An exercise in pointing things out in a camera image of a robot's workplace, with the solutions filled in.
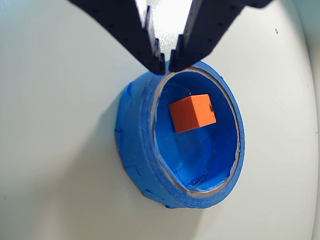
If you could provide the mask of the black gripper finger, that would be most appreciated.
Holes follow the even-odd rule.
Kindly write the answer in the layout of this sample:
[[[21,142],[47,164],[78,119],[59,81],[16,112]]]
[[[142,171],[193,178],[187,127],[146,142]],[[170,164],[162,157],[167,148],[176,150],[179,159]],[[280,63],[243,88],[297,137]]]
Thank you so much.
[[[264,8],[269,0],[194,0],[183,34],[171,51],[169,71],[182,71],[208,56],[244,7]]]
[[[145,0],[72,0],[156,75],[166,72],[165,55],[155,37],[153,12]]]

